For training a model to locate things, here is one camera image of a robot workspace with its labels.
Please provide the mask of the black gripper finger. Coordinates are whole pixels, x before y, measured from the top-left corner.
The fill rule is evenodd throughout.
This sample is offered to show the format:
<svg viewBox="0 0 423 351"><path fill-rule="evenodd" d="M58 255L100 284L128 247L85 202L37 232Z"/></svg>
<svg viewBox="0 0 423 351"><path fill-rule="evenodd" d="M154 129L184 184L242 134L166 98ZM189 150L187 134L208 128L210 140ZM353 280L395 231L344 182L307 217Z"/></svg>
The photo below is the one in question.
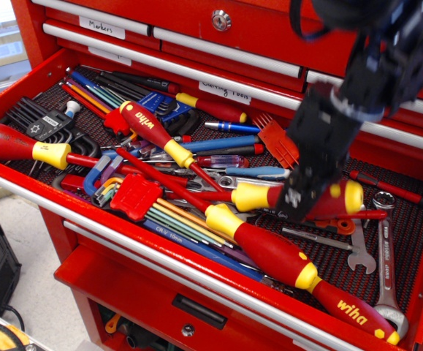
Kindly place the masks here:
<svg viewBox="0 0 423 351"><path fill-rule="evenodd" d="M317 191L312 180L310 175L304 174L300 166L296 166L278 196L277 212L293 222L301 222L317 200Z"/></svg>
<svg viewBox="0 0 423 351"><path fill-rule="evenodd" d="M337 162L322 170L323 173L314 179L313 188L309 191L307 219L326 219L346 212L346 185L342 180L342 167Z"/></svg>

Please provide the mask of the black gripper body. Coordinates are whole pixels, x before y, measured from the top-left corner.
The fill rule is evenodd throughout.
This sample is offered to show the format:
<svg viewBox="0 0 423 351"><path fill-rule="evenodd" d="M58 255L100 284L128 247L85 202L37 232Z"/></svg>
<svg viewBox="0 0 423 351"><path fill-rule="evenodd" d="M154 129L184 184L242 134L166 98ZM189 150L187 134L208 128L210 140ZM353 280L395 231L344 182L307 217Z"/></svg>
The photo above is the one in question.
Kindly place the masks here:
<svg viewBox="0 0 423 351"><path fill-rule="evenodd" d="M300 153L294 183L328 183L339 178L360 130L360 121L335 107L333 91L329 83L313 84L286 130Z"/></svg>

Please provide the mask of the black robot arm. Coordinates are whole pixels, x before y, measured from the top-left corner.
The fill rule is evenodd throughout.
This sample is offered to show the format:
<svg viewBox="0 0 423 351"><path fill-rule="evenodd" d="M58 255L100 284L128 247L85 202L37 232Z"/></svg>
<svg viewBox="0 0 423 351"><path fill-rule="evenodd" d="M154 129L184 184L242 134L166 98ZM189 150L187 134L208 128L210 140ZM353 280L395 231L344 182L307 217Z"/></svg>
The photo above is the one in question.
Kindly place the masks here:
<svg viewBox="0 0 423 351"><path fill-rule="evenodd" d="M339 178L361 126L395 113L423 89L423 1L315 1L322 27L311 33L302 30L301 6L293 1L289 18L302 39L336 29L357 38L342 85L314 83L286 131L300 158L276 208L296 222Z"/></svg>

